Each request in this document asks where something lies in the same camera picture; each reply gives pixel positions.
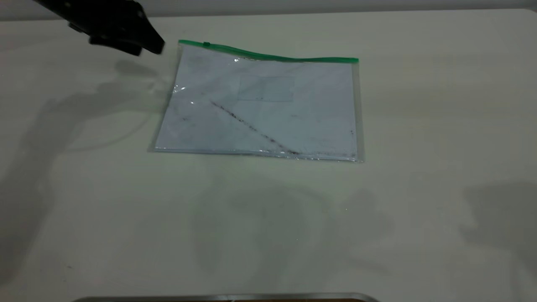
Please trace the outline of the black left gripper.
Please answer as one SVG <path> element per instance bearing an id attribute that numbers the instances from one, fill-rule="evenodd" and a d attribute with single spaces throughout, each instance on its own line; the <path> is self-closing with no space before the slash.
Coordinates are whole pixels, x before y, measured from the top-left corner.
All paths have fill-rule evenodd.
<path id="1" fill-rule="evenodd" d="M 139 57 L 142 48 L 162 54 L 165 41 L 134 0 L 37 0 L 36 3 L 65 19 L 89 44 L 104 46 Z M 102 36 L 136 34 L 140 46 Z"/>

